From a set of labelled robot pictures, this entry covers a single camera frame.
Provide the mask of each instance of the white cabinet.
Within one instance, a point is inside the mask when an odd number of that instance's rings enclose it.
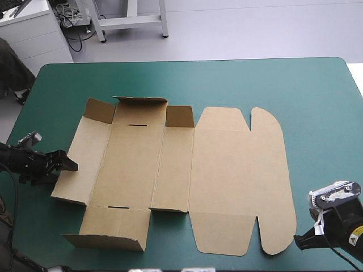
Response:
[[[17,18],[0,20],[0,37],[35,75],[48,63],[73,63],[68,44],[47,0],[32,0]]]

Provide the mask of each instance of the robotic arm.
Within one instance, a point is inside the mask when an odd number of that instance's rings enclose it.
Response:
[[[52,173],[54,170],[78,170],[78,164],[69,159],[63,150],[46,154],[32,150],[32,146],[40,141],[40,134],[33,131],[19,140],[15,146],[0,143],[0,163],[13,173],[20,174],[20,183],[29,180],[32,185],[56,183],[58,176]]]
[[[360,194],[359,184],[349,181],[337,181],[310,192],[310,214],[315,224],[304,235],[294,236],[297,247],[301,250],[341,248],[363,262],[363,207],[358,198]]]
[[[18,141],[15,146],[0,143],[0,172],[7,171],[11,175],[15,186],[14,218],[7,211],[0,196],[0,272],[70,272],[66,266],[46,269],[12,247],[17,212],[18,191],[13,173],[20,174],[19,182],[30,181],[32,185],[57,181],[56,171],[77,171],[78,164],[66,156],[65,151],[58,150],[50,153],[34,151],[32,146],[41,141],[37,132],[29,133]]]

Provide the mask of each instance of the unfolded cardboard box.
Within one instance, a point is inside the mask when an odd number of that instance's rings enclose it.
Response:
[[[244,255],[256,217],[268,254],[296,231],[282,130],[254,108],[207,107],[194,126],[190,106],[163,98],[89,99],[53,197],[86,205],[79,247],[145,251],[150,210],[189,212],[198,250]]]

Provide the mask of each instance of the cabinet drawer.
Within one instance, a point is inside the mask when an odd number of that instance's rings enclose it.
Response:
[[[58,31],[59,26],[52,18],[53,14],[7,24],[0,27],[0,37],[9,44],[27,40],[36,36]]]
[[[49,63],[73,63],[68,47],[44,53],[32,58],[26,58],[23,63],[36,76],[44,65]]]
[[[57,32],[44,34],[24,41],[18,41],[10,44],[18,57],[23,60],[25,58],[34,57],[50,51],[61,49],[66,45],[64,37]]]

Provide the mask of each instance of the dark clothing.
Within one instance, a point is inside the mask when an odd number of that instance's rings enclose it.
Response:
[[[13,91],[31,88],[35,81],[32,72],[2,38],[0,38],[0,81]]]

